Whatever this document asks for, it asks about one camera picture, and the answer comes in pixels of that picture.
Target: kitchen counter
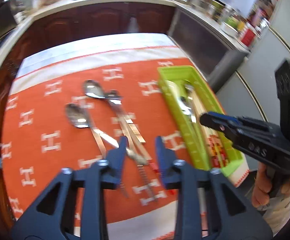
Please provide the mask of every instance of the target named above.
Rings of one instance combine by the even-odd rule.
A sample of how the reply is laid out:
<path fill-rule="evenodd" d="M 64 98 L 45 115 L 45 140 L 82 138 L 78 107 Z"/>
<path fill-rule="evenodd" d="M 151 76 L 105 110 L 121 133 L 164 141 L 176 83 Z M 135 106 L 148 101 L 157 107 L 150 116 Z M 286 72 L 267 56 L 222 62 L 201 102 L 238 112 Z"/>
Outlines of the kitchen counter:
<path fill-rule="evenodd" d="M 41 19 L 45 16 L 67 10 L 70 8 L 80 7 L 84 5 L 90 4 L 99 4 L 99 3 L 108 3 L 108 2 L 142 2 L 142 3 L 152 3 L 152 4 L 160 4 L 167 5 L 171 7 L 177 7 L 182 11 L 188 12 L 200 22 L 202 22 L 205 26 L 207 26 L 212 32 L 213 35 L 216 35 L 218 38 L 223 40 L 229 47 L 236 48 L 241 51 L 245 51 L 245 49 L 233 38 L 229 37 L 225 33 L 223 33 L 220 29 L 220 25 L 215 21 L 209 19 L 204 14 L 194 10 L 188 5 L 184 5 L 179 2 L 175 2 L 173 0 L 60 0 L 52 5 L 44 6 L 38 11 L 29 15 L 23 22 L 21 22 L 18 27 L 13 31 L 13 33 L 6 39 L 4 44 L 0 48 L 0 66 L 5 60 L 8 53 L 11 51 L 15 43 L 18 39 L 24 34 L 24 32 L 31 26 L 33 22 L 38 19 Z"/>

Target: orange tablecloth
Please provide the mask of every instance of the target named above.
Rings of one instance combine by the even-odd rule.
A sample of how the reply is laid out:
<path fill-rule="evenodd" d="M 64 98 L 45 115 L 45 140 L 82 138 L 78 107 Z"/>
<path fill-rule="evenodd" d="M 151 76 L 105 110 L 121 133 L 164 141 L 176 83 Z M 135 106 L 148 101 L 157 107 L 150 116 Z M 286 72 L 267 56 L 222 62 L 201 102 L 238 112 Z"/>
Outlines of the orange tablecloth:
<path fill-rule="evenodd" d="M 98 52 L 40 67 L 18 77 L 5 112 L 2 158 L 11 207 L 19 218 L 62 167 L 86 168 L 100 156 L 89 129 L 73 127 L 64 106 L 77 102 L 96 126 L 118 139 L 122 135 L 115 113 L 99 99 L 82 92 L 86 79 L 97 80 L 105 90 L 116 89 L 123 107 L 146 140 L 145 148 L 156 161 L 154 139 L 163 136 L 178 158 L 190 162 L 177 126 L 157 87 L 157 67 L 192 65 L 175 45 L 148 46 Z M 111 239 L 154 239 L 173 231 L 176 196 L 165 191 L 155 173 L 145 167 L 158 201 L 148 201 L 136 164 L 126 158 L 122 181 L 129 198 L 106 190 L 105 203 Z M 80 224 L 81 199 L 75 225 Z"/>

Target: kitchen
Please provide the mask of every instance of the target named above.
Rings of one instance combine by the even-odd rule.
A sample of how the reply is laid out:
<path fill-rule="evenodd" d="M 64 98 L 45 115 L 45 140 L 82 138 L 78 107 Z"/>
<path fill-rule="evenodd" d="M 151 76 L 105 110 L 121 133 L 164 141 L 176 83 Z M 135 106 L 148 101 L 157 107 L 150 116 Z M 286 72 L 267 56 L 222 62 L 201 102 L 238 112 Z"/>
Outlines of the kitchen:
<path fill-rule="evenodd" d="M 279 124 L 279 101 L 272 76 L 284 58 L 290 59 L 290 22 L 284 22 L 290 19 L 287 12 L 290 13 L 290 0 L 278 0 L 268 29 L 249 52 L 248 47 L 225 34 L 219 23 L 182 0 L 59 0 L 43 6 L 22 20 L 0 47 L 0 143 L 14 78 L 60 60 L 90 54 L 95 46 L 73 43 L 77 47 L 69 45 L 60 52 L 50 49 L 43 56 L 45 49 L 128 32 L 168 34 L 208 81 L 227 114 Z M 167 41 L 160 42 L 171 46 Z M 146 44 L 157 45 L 162 46 L 151 41 Z M 266 87 L 260 86 L 255 75 L 262 78 L 261 84 Z M 247 160 L 249 169 L 255 170 L 256 161 Z M 0 181 L 3 183 L 1 170 Z"/>

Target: jar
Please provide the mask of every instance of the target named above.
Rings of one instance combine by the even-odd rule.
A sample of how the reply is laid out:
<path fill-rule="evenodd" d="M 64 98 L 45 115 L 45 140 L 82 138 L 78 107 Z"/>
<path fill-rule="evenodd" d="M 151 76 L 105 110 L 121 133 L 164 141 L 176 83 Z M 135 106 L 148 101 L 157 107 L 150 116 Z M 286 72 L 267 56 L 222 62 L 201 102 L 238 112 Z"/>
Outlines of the jar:
<path fill-rule="evenodd" d="M 216 11 L 215 6 L 213 6 L 212 4 L 208 5 L 206 10 L 206 16 L 212 19 L 215 11 Z"/>
<path fill-rule="evenodd" d="M 229 5 L 226 5 L 226 7 L 222 11 L 222 14 L 218 23 L 222 24 L 222 22 L 225 22 L 230 16 L 231 12 L 232 12 L 232 8 Z"/>

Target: white countertop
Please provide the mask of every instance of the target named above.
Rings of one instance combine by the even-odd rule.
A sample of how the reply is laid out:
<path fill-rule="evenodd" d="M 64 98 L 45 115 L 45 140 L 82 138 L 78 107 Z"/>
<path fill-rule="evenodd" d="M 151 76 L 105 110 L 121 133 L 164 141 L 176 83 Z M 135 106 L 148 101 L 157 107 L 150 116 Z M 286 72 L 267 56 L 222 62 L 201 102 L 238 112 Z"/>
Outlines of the white countertop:
<path fill-rule="evenodd" d="M 13 32 L 9 35 L 9 37 L 5 40 L 4 44 L 0 47 L 0 66 L 4 62 L 6 56 L 13 48 L 14 44 L 18 41 L 18 39 L 23 35 L 23 33 L 28 29 L 28 27 L 36 20 L 48 16 L 50 14 L 54 14 L 59 11 L 67 10 L 74 7 L 80 7 L 84 5 L 97 4 L 97 3 L 107 3 L 107 2 L 144 2 L 144 3 L 154 3 L 161 5 L 168 5 L 173 7 L 181 7 L 199 17 L 208 26 L 213 29 L 217 35 L 223 36 L 227 41 L 233 44 L 239 50 L 245 50 L 235 39 L 229 37 L 225 33 L 221 31 L 220 25 L 214 20 L 209 19 L 204 14 L 194 10 L 188 5 L 181 4 L 179 2 L 175 2 L 172 0 L 60 0 L 54 4 L 49 6 L 44 6 L 38 11 L 29 15 L 23 22 L 21 22 L 17 28 L 13 30 Z"/>

